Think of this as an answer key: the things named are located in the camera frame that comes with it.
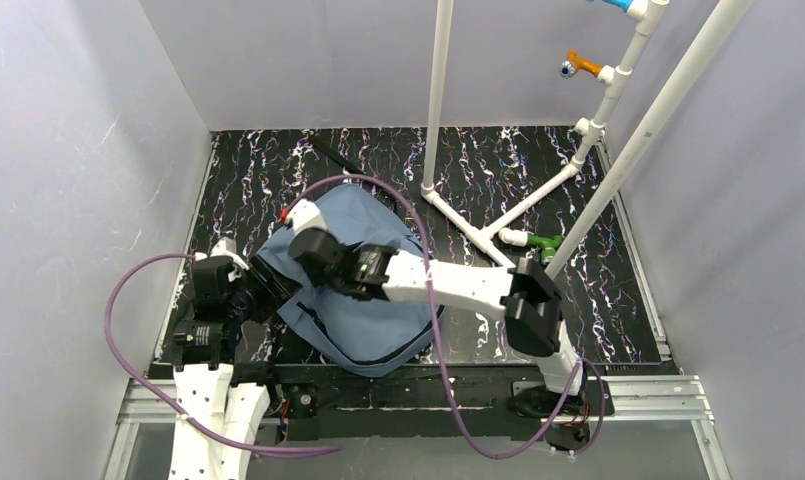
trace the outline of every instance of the enclosure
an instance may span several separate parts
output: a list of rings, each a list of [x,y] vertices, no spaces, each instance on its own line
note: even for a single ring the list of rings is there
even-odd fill
[[[618,2],[459,0],[443,12],[445,79],[437,0],[0,2],[0,478],[169,478],[174,414],[111,356],[105,301],[156,254],[232,236],[252,255],[287,202],[343,171],[315,145],[410,199],[441,261],[505,265],[488,242],[526,255],[498,228],[477,236],[555,177],[505,225],[569,244],[715,7],[746,3],[653,2],[663,16],[616,71],[640,31]],[[777,413],[805,403],[804,7],[754,2],[578,248],[559,250],[569,341],[616,408],[587,453],[481,458],[429,386],[433,348],[367,384],[268,322],[244,332],[240,362],[273,355],[285,384],[346,405],[293,420],[285,443],[344,450],[252,462],[247,478],[805,478],[805,415]],[[611,70],[570,57],[562,78],[570,51]],[[445,207],[422,195],[429,152]],[[135,277],[113,328],[168,391],[183,268]],[[481,409],[471,430],[516,447],[539,422],[474,402],[510,396],[534,364],[499,322],[451,308],[442,322],[457,396]]]

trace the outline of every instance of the gray wall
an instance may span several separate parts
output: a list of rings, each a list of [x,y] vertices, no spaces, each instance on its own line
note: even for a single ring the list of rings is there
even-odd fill
[[[127,375],[102,334],[131,265],[181,250],[210,137],[133,0],[0,2],[0,478],[100,478]],[[151,358],[177,263],[116,334]]]
[[[713,2],[672,3],[656,51],[689,40]],[[436,0],[141,4],[211,130],[426,124]],[[602,2],[455,2],[442,123],[590,117],[603,87],[589,75],[564,80],[558,66],[570,49],[616,65],[633,32]],[[639,64],[630,89],[666,77],[683,49],[664,52],[658,66]]]
[[[805,1],[755,2],[624,197],[732,475],[805,478]]]

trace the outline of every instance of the blue bag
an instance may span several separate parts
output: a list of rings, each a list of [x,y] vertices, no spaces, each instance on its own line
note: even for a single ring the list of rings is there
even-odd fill
[[[387,245],[422,255],[420,242],[408,227],[357,185],[335,187],[315,204],[329,231],[345,245]],[[257,255],[302,285],[278,314],[323,355],[350,372],[381,377],[431,343],[434,332],[428,303],[363,302],[325,286],[315,288],[287,254],[292,240],[293,230],[280,228]]]

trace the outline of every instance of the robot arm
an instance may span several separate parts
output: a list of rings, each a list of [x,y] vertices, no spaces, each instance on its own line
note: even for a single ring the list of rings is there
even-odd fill
[[[427,301],[421,257],[380,245],[347,247],[328,231],[319,209],[308,201],[296,204],[285,223],[295,234],[288,253],[315,285],[328,285],[359,300]],[[438,304],[503,320],[508,344],[535,357],[546,390],[580,394],[583,374],[567,385],[581,361],[567,337],[561,292],[538,262],[522,258],[510,269],[439,261],[429,265]]]
[[[308,201],[284,220],[294,230],[288,253],[315,285],[364,301],[427,301],[421,257],[381,245],[347,247]],[[265,321],[301,286],[258,256],[245,261],[235,247],[223,239],[210,257],[197,254],[191,268],[193,314],[174,328],[171,362],[177,401],[194,418],[229,439],[253,443],[270,395],[266,385],[255,383],[257,372],[249,382],[234,373],[240,328],[245,321]],[[535,357],[545,393],[566,390],[582,401],[586,376],[567,382],[580,359],[566,334],[561,293],[539,263],[520,259],[510,269],[429,265],[438,304],[503,320],[508,344]],[[211,441],[186,419],[176,420],[170,478],[245,478],[249,459],[249,452]]]
[[[240,328],[245,321],[266,320],[301,286],[258,257],[245,261],[235,247],[234,240],[222,239],[210,256],[196,255],[190,271],[193,312],[175,325],[171,363],[176,400],[196,420],[226,438],[253,443],[270,395],[266,385],[235,374]],[[245,478],[250,457],[178,418],[169,478]]]

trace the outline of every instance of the black platform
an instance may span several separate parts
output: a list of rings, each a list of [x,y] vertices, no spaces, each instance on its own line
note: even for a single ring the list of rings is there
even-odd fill
[[[190,251],[208,251],[220,237],[231,236],[244,255],[253,254],[278,228],[282,207],[297,193],[313,181],[342,173],[339,166],[312,149],[308,141],[312,133],[367,174],[407,195],[427,221],[439,260],[490,265],[489,259],[440,212],[420,198],[425,129],[419,128],[217,134]],[[437,190],[473,225],[481,227],[555,175],[578,140],[568,127],[443,129],[437,153]],[[512,228],[541,236],[564,235],[602,177],[597,153],[592,150],[579,176],[557,188]],[[503,251],[515,257],[528,254],[513,247]],[[613,206],[605,210],[556,281],[566,295],[564,316],[580,354],[608,365],[660,361]],[[526,357],[506,345],[500,321],[448,308],[442,323],[444,351],[450,364],[528,363]],[[238,351],[240,361],[327,363],[280,321],[263,327],[247,325],[244,334],[246,340]],[[411,363],[435,362],[427,349]]]

